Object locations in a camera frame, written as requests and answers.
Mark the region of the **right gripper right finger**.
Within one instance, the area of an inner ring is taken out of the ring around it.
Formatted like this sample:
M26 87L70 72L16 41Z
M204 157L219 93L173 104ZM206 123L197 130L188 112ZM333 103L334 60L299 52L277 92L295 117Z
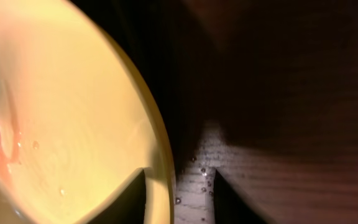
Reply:
M215 224L267 224L218 169L215 169L213 193Z

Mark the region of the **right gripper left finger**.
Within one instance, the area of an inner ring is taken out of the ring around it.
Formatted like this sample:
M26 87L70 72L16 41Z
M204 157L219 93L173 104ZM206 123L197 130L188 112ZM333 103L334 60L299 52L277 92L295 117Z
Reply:
M145 173L141 169L127 187L90 224L143 224L146 205Z

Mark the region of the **yellow plate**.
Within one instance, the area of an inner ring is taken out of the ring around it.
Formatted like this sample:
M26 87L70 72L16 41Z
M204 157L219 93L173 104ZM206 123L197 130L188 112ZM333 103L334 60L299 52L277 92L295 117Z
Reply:
M172 223L175 172L148 86L69 1L0 1L0 223L89 223L145 173Z

